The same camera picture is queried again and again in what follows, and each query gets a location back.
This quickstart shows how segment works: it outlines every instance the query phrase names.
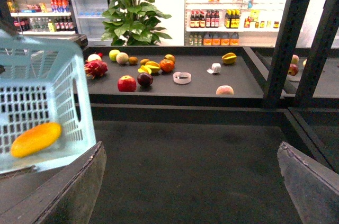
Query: shopping basket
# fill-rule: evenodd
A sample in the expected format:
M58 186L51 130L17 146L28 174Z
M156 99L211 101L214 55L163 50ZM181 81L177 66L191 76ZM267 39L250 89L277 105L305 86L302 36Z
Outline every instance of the shopping basket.
M78 45L65 40L12 37L0 30L0 73L0 174L68 165L96 143ZM12 157L13 141L45 122L60 123L61 137L34 155Z

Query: tray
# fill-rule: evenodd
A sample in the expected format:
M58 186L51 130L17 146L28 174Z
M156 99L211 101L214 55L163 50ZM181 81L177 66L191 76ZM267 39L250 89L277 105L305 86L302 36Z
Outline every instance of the tray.
M108 161L91 223L301 223L279 145L326 164L287 110L92 104L92 113Z
M119 47L129 56L139 61L148 58L160 62L167 53L176 56L175 71L189 72L192 82L178 85L173 82L173 73L154 76L150 88L139 85L135 93L120 93L118 79L123 75L138 76L140 65L119 65L109 60L111 47L88 48L84 58L94 52L104 53L103 60L108 63L108 72L97 80L88 79L91 103L107 104L153 104L182 106L240 106L260 107L265 79L262 71L265 67L248 47ZM237 62L232 66L222 64L221 56L234 52ZM208 68L215 62L222 64L220 74L209 74ZM235 95L216 95L220 85L230 85Z
M339 110L290 108L290 111L329 166L339 173Z

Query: glass door fridge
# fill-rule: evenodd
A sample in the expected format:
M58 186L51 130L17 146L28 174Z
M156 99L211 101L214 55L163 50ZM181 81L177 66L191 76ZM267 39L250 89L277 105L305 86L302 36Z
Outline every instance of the glass door fridge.
M104 32L102 13L108 9L108 0L71 0L78 33L85 34L89 46L110 46L101 41Z

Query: white tape roll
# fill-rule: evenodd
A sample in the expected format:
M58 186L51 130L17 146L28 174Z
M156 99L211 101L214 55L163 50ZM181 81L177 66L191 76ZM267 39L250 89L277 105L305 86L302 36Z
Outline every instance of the white tape roll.
M209 74L216 74L221 72L221 65L220 64L212 64L211 68L207 70Z
M191 74L187 72L176 72L173 74L173 81L181 85L188 84L191 78Z

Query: green potted plant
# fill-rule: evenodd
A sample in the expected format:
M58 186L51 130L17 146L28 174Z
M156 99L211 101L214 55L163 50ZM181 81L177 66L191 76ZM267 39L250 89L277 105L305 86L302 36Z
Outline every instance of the green potted plant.
M112 46L148 46L160 43L160 38L171 39L157 27L159 18L169 19L171 15L159 11L155 0L111 0L102 16L109 20L103 22L105 31L101 40L112 39Z

